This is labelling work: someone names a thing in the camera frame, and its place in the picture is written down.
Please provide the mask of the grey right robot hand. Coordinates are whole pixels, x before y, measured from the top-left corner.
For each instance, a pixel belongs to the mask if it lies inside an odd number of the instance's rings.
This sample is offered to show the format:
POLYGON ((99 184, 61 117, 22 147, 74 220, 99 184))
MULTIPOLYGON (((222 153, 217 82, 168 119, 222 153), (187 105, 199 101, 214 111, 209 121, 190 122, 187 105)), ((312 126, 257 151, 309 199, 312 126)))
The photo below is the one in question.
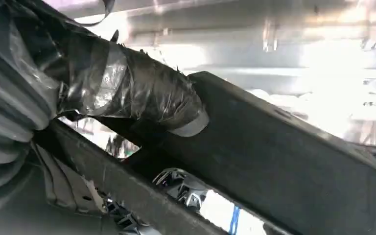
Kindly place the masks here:
MULTIPOLYGON (((178 71, 89 32, 42 1, 6 0, 9 18, 8 46, 20 95, 13 95, 7 110, 22 124, 47 128, 57 115, 130 118, 158 124, 181 137, 201 132, 208 116, 191 81, 178 71)), ((121 217, 136 212, 139 195, 154 199, 151 187, 124 177, 128 183, 119 193, 118 169, 99 155, 94 163, 63 161, 66 150, 46 134, 32 148, 44 168, 47 200, 78 213, 100 208, 102 191, 122 199, 121 217)))

